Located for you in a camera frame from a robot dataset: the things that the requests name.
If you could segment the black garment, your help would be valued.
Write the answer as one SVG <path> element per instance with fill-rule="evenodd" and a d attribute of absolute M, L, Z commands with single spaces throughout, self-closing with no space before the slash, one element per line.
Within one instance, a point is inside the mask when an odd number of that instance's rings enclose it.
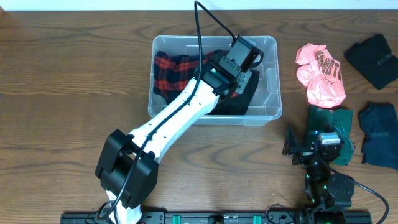
<path fill-rule="evenodd" d="M 244 91 L 241 94 L 233 93 L 231 98 L 220 100 L 208 115 L 245 115 L 259 83 L 259 72 L 255 70 L 251 72 L 252 75 Z"/>

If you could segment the red navy plaid shirt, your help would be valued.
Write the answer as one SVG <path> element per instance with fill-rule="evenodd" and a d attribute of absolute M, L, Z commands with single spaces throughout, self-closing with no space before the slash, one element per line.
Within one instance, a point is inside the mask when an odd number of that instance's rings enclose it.
<path fill-rule="evenodd" d="M 153 63 L 153 92 L 170 104 L 194 77 L 194 71 L 199 63 L 199 55 L 171 56 L 158 51 Z"/>

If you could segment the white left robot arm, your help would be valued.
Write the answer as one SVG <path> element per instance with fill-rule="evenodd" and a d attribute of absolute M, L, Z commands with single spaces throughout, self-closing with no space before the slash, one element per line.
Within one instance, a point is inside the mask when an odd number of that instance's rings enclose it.
<path fill-rule="evenodd" d="M 102 188 L 115 198 L 105 202 L 96 220 L 109 216 L 119 223 L 116 208 L 137 209 L 157 184 L 159 163 L 171 145 L 199 118 L 210 113 L 219 99 L 229 98 L 243 76 L 261 64 L 264 52 L 238 36 L 227 55 L 199 61 L 197 74 L 166 108 L 141 127 L 124 134 L 113 131 L 105 141 L 95 170 Z"/>

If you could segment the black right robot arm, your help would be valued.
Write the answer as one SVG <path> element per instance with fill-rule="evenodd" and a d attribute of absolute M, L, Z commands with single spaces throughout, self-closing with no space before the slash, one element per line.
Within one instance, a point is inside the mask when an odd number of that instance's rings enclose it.
<path fill-rule="evenodd" d="M 342 147 L 343 140 L 336 132 L 321 133 L 310 146 L 299 146 L 292 128 L 287 128 L 282 153 L 292 156 L 293 165 L 305 169 L 305 192 L 313 203 L 295 216 L 295 223 L 348 223 L 346 209 L 352 205 L 354 183 L 330 167 Z"/>

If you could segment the dark green folded shirt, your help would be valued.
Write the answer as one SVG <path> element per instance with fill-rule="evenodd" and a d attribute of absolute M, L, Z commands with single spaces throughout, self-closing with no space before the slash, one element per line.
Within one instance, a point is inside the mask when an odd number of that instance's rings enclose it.
<path fill-rule="evenodd" d="M 347 109 L 328 110 L 310 105 L 308 108 L 307 129 L 304 140 L 305 146 L 311 146 L 318 139 L 318 135 L 326 133 L 328 124 L 331 132 L 336 132 L 344 141 L 340 156 L 333 163 L 346 166 L 352 159 L 355 151 L 354 142 L 349 138 L 352 127 L 353 111 Z"/>

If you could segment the clear plastic storage bin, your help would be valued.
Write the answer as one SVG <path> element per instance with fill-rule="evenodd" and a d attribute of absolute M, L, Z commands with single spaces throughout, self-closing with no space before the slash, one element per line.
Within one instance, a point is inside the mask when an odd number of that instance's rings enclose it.
<path fill-rule="evenodd" d="M 277 42 L 271 36 L 244 36 L 248 42 L 264 52 L 262 63 L 254 68 L 259 71 L 259 83 L 254 96 L 249 103 L 244 116 L 210 116 L 205 115 L 198 119 L 194 125 L 211 126 L 264 126 L 268 122 L 277 120 L 282 115 L 282 100 L 280 93 L 279 64 L 277 55 Z M 203 53 L 214 50 L 229 50 L 232 37 L 230 36 L 203 36 Z M 167 55 L 198 55 L 197 36 L 160 35 L 152 42 L 152 62 L 157 52 L 165 52 Z M 152 66 L 150 71 L 150 88 L 148 114 L 153 118 L 166 106 L 166 100 L 154 93 L 154 73 Z"/>

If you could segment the pink crumpled printed shirt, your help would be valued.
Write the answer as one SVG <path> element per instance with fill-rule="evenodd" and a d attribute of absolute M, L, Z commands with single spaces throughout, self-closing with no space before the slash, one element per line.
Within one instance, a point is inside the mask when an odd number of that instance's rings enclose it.
<path fill-rule="evenodd" d="M 341 65 L 326 45 L 304 45 L 298 49 L 295 63 L 298 65 L 296 76 L 307 88 L 307 100 L 311 105 L 334 108 L 342 104 L 346 93 Z"/>

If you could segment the dark navy folded cloth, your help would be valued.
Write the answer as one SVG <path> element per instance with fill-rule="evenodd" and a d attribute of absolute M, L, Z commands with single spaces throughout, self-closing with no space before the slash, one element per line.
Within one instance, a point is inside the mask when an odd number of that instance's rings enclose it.
<path fill-rule="evenodd" d="M 360 111 L 359 122 L 365 135 L 363 163 L 397 169 L 397 114 L 391 103 L 368 103 Z"/>

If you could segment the black folded cloth top right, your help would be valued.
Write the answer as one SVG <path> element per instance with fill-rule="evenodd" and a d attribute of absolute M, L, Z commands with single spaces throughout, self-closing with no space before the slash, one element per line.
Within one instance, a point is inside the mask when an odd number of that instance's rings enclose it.
<path fill-rule="evenodd" d="M 377 90 L 397 80 L 397 57 L 382 34 L 356 42 L 344 57 Z"/>

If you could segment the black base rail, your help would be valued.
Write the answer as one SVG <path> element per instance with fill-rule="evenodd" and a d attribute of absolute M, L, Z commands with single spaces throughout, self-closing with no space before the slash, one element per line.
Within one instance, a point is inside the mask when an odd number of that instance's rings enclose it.
<path fill-rule="evenodd" d="M 141 224 L 305 224 L 305 223 L 348 223 L 371 224 L 368 212 L 324 212 L 306 215 L 300 211 L 271 210 L 264 213 L 169 213 L 144 212 L 138 221 Z"/>

